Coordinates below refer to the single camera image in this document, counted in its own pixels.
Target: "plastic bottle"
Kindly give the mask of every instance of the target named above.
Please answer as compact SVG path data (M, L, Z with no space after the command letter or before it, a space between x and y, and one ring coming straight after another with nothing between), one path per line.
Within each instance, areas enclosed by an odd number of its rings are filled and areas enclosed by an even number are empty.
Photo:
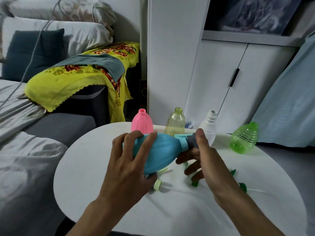
M135 140L133 155L136 156L141 144L148 134ZM186 136L172 137L167 134L158 133L144 166L144 175L149 175L167 167L182 151L189 149L189 141Z
M185 116L182 108L175 108L169 116L164 133L171 136L185 133Z
M239 154L248 153L257 143L258 124L250 122L236 129L231 135L230 148Z
M217 119L217 117L218 117L217 112L211 110L208 112L206 119L199 126L199 128L203 129L204 134L206 135L206 138L209 142L209 146L211 146L215 140L216 135L215 120Z
M141 108L136 116L132 119L131 131L139 130L142 134L153 132L153 123L146 110Z

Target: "light blue curtain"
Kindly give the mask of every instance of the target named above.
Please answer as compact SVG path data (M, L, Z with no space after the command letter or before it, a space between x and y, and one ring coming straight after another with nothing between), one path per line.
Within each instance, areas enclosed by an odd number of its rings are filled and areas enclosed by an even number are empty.
M273 84L252 121L259 142L315 146L315 32Z

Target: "teal cushion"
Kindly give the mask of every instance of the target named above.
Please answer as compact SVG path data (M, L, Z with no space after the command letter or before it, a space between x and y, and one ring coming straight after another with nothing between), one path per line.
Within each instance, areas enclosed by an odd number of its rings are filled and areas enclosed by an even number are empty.
M2 67L3 79L21 81L31 60L39 33L40 31L16 31L14 33L6 61ZM23 80L24 83L27 83L34 75L64 59L64 33L64 29L46 30L41 33L32 63Z

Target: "forearm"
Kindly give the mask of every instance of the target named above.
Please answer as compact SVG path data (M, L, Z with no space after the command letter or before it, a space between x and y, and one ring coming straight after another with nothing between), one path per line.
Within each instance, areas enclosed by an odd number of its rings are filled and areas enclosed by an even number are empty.
M119 214L112 206L95 200L85 209L81 218L66 236L104 236L116 226L124 214Z
M241 236L284 236L245 193L225 200L221 207L232 220Z

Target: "hand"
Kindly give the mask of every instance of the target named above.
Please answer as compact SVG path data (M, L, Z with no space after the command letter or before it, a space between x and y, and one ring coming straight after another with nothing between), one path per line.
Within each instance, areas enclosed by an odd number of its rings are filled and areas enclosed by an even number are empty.
M196 160L184 171L185 175L190 175L201 168L202 170L198 171L191 180L198 181L205 178L219 205L221 199L230 197L235 193L241 194L242 190L238 183L234 180L218 152L209 146L208 140L200 128L196 131L196 141L199 149L192 148L182 152L176 160L177 164L192 159Z
M132 155L135 140L142 136L140 131L133 131L113 140L107 172L97 198L122 215L149 192L157 179L156 174L144 177L144 165L157 132L147 136L135 158Z

